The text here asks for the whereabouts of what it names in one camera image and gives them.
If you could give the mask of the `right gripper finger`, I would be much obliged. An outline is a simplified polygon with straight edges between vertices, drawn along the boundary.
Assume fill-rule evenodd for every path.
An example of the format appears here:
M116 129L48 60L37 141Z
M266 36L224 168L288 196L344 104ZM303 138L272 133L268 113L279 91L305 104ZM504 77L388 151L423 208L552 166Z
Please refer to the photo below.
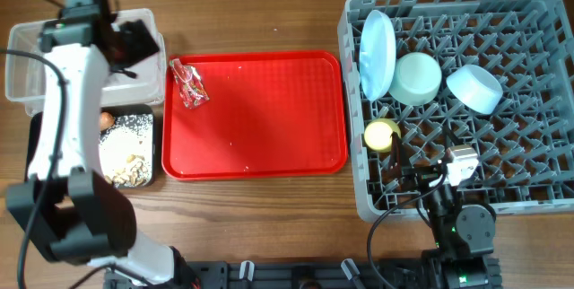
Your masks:
M442 135L443 135L443 145L446 150L460 145L460 139L447 125L442 127Z
M403 141L397 132L391 134L391 141L389 168L392 172L402 172L411 166L409 157L404 149Z

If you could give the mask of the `yellow cup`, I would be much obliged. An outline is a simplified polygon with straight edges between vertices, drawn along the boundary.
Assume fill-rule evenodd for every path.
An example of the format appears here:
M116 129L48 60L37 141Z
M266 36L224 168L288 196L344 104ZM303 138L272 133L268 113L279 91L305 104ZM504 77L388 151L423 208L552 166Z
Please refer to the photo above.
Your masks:
M370 150L388 153L391 151L393 133L402 136L397 123L388 118L378 118L365 127L363 138Z

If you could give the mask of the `light blue bowl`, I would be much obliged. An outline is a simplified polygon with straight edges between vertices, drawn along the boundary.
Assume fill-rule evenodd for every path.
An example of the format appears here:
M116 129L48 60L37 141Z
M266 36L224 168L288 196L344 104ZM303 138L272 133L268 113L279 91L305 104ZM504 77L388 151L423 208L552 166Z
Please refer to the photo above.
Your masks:
M490 115L498 105L503 90L497 78L476 65L465 65L446 79L451 93L466 107Z

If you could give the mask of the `green small bowl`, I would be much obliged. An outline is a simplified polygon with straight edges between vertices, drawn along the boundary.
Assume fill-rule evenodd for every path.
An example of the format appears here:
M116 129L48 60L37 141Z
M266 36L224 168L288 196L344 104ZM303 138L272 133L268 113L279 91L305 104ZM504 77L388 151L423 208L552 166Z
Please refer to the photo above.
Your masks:
M442 72L437 60L421 52L413 52L396 62L390 95L407 106L431 102L438 94Z

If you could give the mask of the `light blue plate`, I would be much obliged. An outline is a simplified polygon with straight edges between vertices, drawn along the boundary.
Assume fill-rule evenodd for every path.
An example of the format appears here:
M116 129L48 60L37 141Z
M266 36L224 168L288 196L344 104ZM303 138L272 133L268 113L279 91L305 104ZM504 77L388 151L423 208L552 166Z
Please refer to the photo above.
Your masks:
M396 66L396 34L390 18L378 10L367 16L361 32L359 72L369 101L385 96Z

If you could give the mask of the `orange carrot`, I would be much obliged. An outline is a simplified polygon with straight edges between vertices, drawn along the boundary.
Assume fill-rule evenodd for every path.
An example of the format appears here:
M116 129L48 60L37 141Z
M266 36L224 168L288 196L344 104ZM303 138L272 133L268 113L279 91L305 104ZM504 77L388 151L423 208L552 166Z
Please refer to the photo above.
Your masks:
M103 132L115 124L115 117L108 112L100 113L100 132Z

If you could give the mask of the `red candy wrapper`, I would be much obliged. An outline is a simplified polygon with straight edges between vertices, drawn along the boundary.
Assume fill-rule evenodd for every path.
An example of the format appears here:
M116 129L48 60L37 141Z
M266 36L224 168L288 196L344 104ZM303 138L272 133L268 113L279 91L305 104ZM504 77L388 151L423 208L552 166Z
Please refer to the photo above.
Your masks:
M195 67L183 65L179 58L174 58L170 60L170 69L186 108L193 109L210 100L202 77Z

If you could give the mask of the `peanut food scraps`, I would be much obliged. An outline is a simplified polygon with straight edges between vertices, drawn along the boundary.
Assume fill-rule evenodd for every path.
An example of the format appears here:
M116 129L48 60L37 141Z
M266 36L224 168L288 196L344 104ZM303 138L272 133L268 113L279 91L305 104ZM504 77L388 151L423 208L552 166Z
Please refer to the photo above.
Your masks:
M143 186L152 179L152 164L142 155L129 154L125 161L104 173L104 179L117 188Z

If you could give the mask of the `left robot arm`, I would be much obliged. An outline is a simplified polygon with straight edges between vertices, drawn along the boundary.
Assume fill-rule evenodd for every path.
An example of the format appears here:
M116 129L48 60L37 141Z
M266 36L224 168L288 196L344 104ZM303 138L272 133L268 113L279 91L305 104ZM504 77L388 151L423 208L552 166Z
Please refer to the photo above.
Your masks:
M48 262L118 273L147 288L197 288L181 254L136 226L127 197L100 165L100 102L112 74L131 75L158 45L141 21L117 24L118 0L64 0L45 22L34 59L46 92L36 151L6 206L22 227L22 249Z

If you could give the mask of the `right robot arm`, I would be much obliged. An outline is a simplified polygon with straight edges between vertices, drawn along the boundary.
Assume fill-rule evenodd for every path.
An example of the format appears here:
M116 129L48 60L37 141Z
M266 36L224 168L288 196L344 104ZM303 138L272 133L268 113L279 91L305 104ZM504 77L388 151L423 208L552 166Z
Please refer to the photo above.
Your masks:
M391 134L388 176L404 190L419 193L415 204L425 209L435 248L425 250L417 267L425 288L493 288L487 258L494 251L496 214L486 204L464 204L457 186L479 165L475 149L451 130L442 130L444 156L429 166L413 166L396 132Z

